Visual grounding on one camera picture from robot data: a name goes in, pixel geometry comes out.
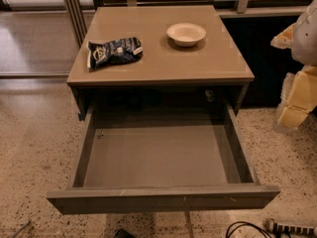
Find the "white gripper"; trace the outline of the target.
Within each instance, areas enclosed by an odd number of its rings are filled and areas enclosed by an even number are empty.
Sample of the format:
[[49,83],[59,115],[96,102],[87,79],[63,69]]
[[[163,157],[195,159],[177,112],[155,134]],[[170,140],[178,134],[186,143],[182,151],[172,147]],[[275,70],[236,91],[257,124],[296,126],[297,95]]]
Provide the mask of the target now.
[[297,74],[289,72],[283,81],[273,130],[287,134],[295,131],[317,106],[317,0],[270,44],[278,49],[292,47],[292,58],[308,64]]

